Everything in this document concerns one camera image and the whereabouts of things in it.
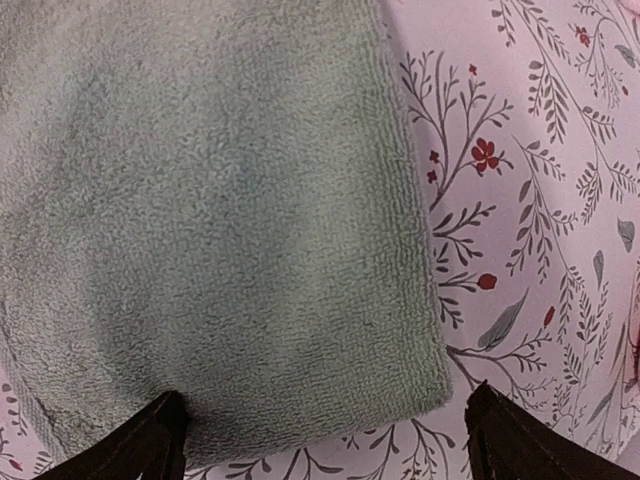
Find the fabric pattern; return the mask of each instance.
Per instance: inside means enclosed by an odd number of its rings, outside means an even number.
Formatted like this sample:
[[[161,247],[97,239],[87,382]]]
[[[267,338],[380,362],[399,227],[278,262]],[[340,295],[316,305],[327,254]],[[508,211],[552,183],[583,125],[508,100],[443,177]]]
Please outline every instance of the fabric pattern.
[[[386,8],[426,179],[454,399],[190,480],[470,478],[463,410],[484,379],[606,458],[640,428],[640,20],[616,0]],[[24,457],[30,468],[35,451]]]

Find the towel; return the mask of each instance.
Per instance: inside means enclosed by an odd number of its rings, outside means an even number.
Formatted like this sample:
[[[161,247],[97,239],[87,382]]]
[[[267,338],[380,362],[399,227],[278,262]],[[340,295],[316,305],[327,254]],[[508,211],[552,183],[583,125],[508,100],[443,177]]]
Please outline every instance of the towel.
[[[5,0],[0,349],[51,453],[158,394],[194,466],[449,398],[376,0]]]

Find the pink fabric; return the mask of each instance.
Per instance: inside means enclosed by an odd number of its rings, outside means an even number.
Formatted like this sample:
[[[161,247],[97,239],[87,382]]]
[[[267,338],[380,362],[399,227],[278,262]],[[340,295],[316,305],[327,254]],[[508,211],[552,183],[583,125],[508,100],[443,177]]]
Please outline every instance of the pink fabric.
[[[385,6],[455,397],[421,418],[189,479],[469,478],[463,411],[485,378],[608,458],[640,426],[638,20],[617,0]],[[0,480],[49,462],[14,398],[2,387]]]
[[[640,0],[620,0],[630,12],[640,15]]]

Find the leaf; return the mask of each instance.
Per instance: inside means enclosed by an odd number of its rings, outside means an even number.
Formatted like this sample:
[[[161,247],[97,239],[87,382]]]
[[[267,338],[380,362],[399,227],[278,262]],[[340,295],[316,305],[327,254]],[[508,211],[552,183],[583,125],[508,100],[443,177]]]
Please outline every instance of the leaf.
[[[509,335],[511,328],[515,323],[516,318],[518,318],[518,314],[527,299],[528,293],[529,289],[527,288],[524,295],[517,303],[505,308],[491,328],[478,339],[478,348],[489,352],[507,338],[507,335]]]
[[[229,468],[232,468],[234,470],[238,469],[238,468],[249,468],[249,467],[253,467],[253,463],[230,463],[229,465],[227,465]]]
[[[602,285],[602,272],[604,270],[604,254],[602,253],[602,250],[598,250],[596,256],[593,257],[593,268],[596,271],[598,288],[600,288],[600,285]]]
[[[444,227],[446,224],[448,224],[451,219],[453,218],[453,213],[448,213],[447,215],[445,215],[445,217],[442,219],[442,221],[438,224],[438,226],[436,228],[434,228],[433,230],[440,230],[442,227]]]
[[[530,187],[531,187],[531,180],[527,180],[522,184],[522,188],[520,189],[520,196],[518,197],[518,200],[520,201],[520,203],[522,203],[522,201],[525,198],[527,198],[527,193],[529,193]]]
[[[638,17],[633,17],[631,25],[633,25],[633,34],[636,36],[636,40],[640,42],[640,36],[638,35]]]
[[[624,61],[627,62],[631,68],[636,68],[636,57],[628,47],[616,45],[614,48],[620,52]]]
[[[636,227],[631,221],[622,221],[618,219],[618,234],[624,243],[624,249],[627,253],[633,248],[633,239],[636,235]]]
[[[318,466],[318,470],[320,470],[322,473],[328,473],[328,474],[335,474],[335,473],[340,473],[342,472],[343,468],[340,467],[325,467],[324,465],[319,465],[316,464]]]
[[[611,364],[611,371],[613,371],[616,366],[616,362],[618,361],[618,356],[622,350],[622,342],[624,341],[624,334],[627,332],[627,325],[622,325],[622,332],[620,333],[620,338],[618,339],[618,345],[616,346],[616,353],[613,355],[613,363]]]
[[[589,425],[591,422],[593,422],[598,417],[600,412],[602,412],[602,410],[604,410],[604,407],[606,407],[609,404],[609,402],[611,402],[611,398],[613,398],[613,391],[614,390],[615,390],[615,384],[614,384],[613,388],[611,388],[609,393],[607,393],[604,397],[602,397],[602,400],[600,400],[600,403],[598,403],[598,405],[596,406],[596,409],[591,414],[591,418],[589,418],[589,421],[587,422],[587,425]]]

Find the floral fabric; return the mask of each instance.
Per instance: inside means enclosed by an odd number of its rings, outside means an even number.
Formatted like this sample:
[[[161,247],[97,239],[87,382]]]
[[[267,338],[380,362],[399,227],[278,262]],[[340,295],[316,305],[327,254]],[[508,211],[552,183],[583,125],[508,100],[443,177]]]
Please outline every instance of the floral fabric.
[[[617,0],[383,3],[421,152],[454,399],[191,480],[470,478],[463,412],[484,379],[610,459],[640,427],[639,20]],[[30,478],[51,460],[0,385],[0,480]]]

